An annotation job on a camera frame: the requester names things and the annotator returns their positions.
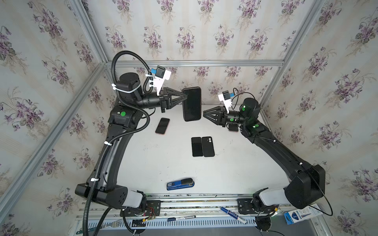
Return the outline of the dark phone at right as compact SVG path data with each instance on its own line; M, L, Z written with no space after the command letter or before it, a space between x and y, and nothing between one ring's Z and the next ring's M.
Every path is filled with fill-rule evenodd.
M239 126L238 126L238 124L229 124L228 130L231 131L231 132L238 132Z

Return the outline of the black round connector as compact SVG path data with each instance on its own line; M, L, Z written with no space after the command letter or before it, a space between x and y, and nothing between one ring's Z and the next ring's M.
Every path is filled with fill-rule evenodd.
M260 232L268 232L271 228L271 218L270 217L256 217L256 228Z

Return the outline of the blue marker pen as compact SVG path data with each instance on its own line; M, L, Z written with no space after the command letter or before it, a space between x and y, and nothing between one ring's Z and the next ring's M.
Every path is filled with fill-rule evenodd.
M228 209L226 209L225 207L221 207L220 209L222 212L226 213L227 215L233 217L234 219L236 219L237 221L239 221L240 223L242 224L247 224L247 220L243 219L242 217L240 217L239 215L237 215L236 213L234 213L233 211L230 211Z

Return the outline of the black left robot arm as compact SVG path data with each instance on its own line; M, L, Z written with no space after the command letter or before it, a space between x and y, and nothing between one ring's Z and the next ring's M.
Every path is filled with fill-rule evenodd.
M120 96L110 112L104 146L96 167L85 183L77 185L75 194L87 198L92 191L91 201L94 203L115 209L140 208L144 194L117 184L127 145L133 134L140 131L138 123L145 115L144 108L160 107L165 112L185 101L187 95L171 88L144 94L139 75L134 72L121 75L113 86Z

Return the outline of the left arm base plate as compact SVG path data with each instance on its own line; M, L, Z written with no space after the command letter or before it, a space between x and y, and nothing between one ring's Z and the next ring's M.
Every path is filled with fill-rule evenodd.
M121 217L147 217L160 215L161 201L142 200L139 207L126 207L120 212Z

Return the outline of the aluminium rail base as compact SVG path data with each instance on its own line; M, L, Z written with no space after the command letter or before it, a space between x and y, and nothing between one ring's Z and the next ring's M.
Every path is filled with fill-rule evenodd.
M157 218L181 217L196 215L197 217L226 217L220 210L225 207L238 212L238 199L252 198L252 194L147 194L148 201L160 201L160 213ZM100 219L107 207L91 204L89 219ZM112 209L106 219L121 219L120 209ZM76 219L81 219L84 202L75 211Z

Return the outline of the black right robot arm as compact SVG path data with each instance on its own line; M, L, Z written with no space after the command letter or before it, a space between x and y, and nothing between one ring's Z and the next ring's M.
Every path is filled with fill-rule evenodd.
M282 144L274 134L258 120L260 105L254 98L246 98L238 111L218 106L203 112L204 118L216 125L239 126L241 134L252 144L265 151L286 173L290 183L282 188L265 189L258 193L266 206L291 204L303 209L325 196L325 170L312 165Z

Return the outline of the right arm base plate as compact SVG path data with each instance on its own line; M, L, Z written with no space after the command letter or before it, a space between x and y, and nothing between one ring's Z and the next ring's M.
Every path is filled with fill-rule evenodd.
M271 214L275 212L278 205L265 205L260 198L239 198L237 199L238 212L240 214Z

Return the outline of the black phone case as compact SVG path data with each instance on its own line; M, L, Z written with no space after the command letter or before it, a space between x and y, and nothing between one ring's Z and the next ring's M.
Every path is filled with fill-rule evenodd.
M213 139L210 136L202 137L202 150L203 150L203 156L204 157L214 157L215 151L214 151L214 143Z

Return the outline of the blue white cardboard box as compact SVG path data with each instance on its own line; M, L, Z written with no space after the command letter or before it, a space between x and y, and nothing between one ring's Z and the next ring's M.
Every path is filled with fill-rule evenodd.
M322 215L317 204L312 204L303 209L295 209L283 214L287 225L292 225Z

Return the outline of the blue black stapler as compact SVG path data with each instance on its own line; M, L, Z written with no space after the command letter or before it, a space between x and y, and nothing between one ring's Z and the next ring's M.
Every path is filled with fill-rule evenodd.
M170 191L170 190L191 188L194 185L195 185L195 182L192 178L186 178L186 179L167 183L166 189L167 191Z

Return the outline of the black phone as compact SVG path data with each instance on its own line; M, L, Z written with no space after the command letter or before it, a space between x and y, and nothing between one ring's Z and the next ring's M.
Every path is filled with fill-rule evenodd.
M187 95L183 101L183 117L185 122L197 121L201 119L201 88L184 88L182 93Z
M192 137L192 155L193 157L202 157L203 156L203 149L202 149L202 139L201 137Z

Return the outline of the pink-edged phone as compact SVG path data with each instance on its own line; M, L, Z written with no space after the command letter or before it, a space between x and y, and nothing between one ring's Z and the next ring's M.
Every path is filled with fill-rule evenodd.
M166 133L169 122L170 122L170 119L161 118L158 125L157 125L157 128L155 130L155 133L160 134L160 135L164 135Z

